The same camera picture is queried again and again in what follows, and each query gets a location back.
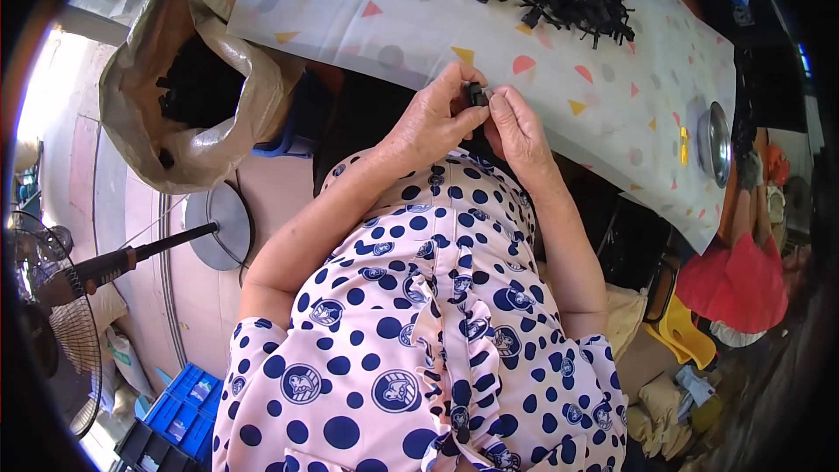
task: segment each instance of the metal bowl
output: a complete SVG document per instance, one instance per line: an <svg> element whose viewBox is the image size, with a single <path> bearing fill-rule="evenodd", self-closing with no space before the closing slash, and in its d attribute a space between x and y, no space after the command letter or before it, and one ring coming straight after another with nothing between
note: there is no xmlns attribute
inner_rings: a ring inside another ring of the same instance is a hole
<svg viewBox="0 0 839 472"><path fill-rule="evenodd" d="M732 170L732 138L726 114L718 102L702 114L697 126L699 162L708 177L719 187L726 187Z"/></svg>

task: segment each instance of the yellow chair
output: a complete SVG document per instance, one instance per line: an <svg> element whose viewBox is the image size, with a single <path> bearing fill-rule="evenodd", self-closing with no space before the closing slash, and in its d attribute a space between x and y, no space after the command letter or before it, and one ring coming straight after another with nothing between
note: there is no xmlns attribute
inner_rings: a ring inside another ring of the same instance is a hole
<svg viewBox="0 0 839 472"><path fill-rule="evenodd" d="M714 341L698 331L690 320L690 310L674 293L661 320L655 324L644 323L645 330L673 352L679 364L691 359L702 370L717 354Z"/></svg>

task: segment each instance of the patterned tablecloth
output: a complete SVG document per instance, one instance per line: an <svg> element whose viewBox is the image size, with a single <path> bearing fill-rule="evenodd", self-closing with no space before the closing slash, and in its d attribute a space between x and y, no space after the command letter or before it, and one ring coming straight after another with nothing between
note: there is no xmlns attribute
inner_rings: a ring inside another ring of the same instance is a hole
<svg viewBox="0 0 839 472"><path fill-rule="evenodd" d="M454 58L511 83L542 116L551 147L667 219L699 252L724 190L702 172L694 134L718 101L731 124L733 46L680 0L626 0L634 43L580 40L517 0L238 0L238 37L421 89ZM680 128L688 162L680 161Z"/></svg>

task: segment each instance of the woman's left hand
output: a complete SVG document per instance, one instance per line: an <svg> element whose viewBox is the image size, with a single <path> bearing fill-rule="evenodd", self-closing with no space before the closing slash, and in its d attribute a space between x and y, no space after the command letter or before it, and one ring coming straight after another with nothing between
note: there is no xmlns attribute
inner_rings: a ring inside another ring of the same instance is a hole
<svg viewBox="0 0 839 472"><path fill-rule="evenodd" d="M453 114L451 106L461 96L464 82L487 86L487 79L477 69L450 62L434 82L414 95L393 130L376 146L376 152L400 177L440 160L487 120L487 106Z"/></svg>

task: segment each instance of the polka dot blouse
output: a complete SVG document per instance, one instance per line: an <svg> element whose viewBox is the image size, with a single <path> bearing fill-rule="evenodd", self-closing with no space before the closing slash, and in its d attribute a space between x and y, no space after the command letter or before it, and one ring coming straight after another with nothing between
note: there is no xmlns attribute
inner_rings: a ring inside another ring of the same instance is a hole
<svg viewBox="0 0 839 472"><path fill-rule="evenodd" d="M467 152L400 179L300 289L288 332L236 325L213 469L619 470L611 347L563 335L534 231L528 195Z"/></svg>

